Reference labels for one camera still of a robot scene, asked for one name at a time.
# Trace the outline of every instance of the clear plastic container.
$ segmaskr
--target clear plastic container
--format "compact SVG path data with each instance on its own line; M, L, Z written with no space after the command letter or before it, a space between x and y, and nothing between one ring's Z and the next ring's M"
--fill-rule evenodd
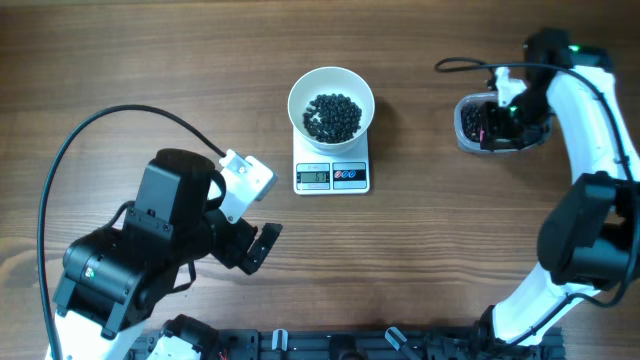
M487 93L478 93L471 94L465 96L460 100L458 105L456 105L456 109L453 113L453 126L456 131L456 137L458 138L458 147L462 149L462 151L474 153L474 154L502 154L502 153L510 153L515 151L520 151L518 149L500 149L500 150L482 150L480 148L480 143L469 140L464 134L464 130L462 129L462 108L467 104L476 104L478 106L482 105L487 101L498 102L498 93L496 92L487 92ZM528 149L532 146L543 144L551 135L551 131L549 131L541 141L537 144L528 146L522 150Z

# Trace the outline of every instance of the white robotic arm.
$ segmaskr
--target white robotic arm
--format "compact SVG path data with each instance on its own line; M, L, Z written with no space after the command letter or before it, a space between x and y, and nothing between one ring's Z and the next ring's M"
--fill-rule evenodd
M613 74L599 67L589 66L575 66L572 70L587 78L607 99L629 158L631 173L637 179L640 175L640 159L618 108ZM605 171L612 178L626 180L610 120L593 92L575 77L559 72L551 81L546 94L547 101L562 127L571 163L572 182L575 183L583 173L595 174L599 171ZM515 341L540 323L568 294L573 293L594 296L599 290L587 284L556 285L549 271L544 270L540 263L536 264L518 289L495 306L493 329L496 338L506 343ZM541 330L521 341L519 345L539 344L545 332L580 301L582 300L575 299L566 305Z

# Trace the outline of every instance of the black beans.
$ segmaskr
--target black beans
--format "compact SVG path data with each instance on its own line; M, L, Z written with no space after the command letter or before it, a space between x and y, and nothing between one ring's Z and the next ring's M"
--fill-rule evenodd
M362 110L342 94L318 95L302 114L304 128L320 142L337 144L353 139Z
M480 108L476 104L467 104L460 111L464 136L473 142L480 142Z

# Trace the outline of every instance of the wooden table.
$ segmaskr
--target wooden table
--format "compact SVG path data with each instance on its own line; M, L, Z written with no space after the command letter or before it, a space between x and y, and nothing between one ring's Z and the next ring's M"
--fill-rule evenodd
M436 74L441 58L521 60L523 40L542 26L570 29L576 42L610 51L620 106L640 141L632 0L79 2L0 2L0 357L43 356L40 191L67 134L104 107L169 110L280 175L246 214L253 224L284 225L262 269L247 277L199 261L195 287L162 300L149 328L180 313L262 330L465 325L508 296L535 264L539 227L569 188L562 136L512 156L463 153L453 107L483 91L487 74ZM365 196L292 191L287 95L325 65L354 70L376 96ZM69 243L135 198L146 163L164 147L212 155L142 113L111 116L73 143L48 212L52 291ZM560 323L569 358L640 357L639 300L636 286L615 309L580 305Z

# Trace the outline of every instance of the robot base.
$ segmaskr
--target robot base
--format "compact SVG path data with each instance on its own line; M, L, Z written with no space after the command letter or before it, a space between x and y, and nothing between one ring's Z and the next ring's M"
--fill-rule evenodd
M407 346L424 360L472 360L467 352L472 327L434 328L429 331L404 331ZM225 354L210 359L228 360L345 360L332 359L330 341L336 336L351 336L355 350L368 360L407 360L385 340L384 331L290 332L287 351L272 350L273 333L257 330L219 330L219 345ZM125 360L141 360L153 352L160 337L154 331L138 338ZM564 339L560 328L550 329L539 346L517 347L509 354L492 357L480 353L477 360L565 360Z

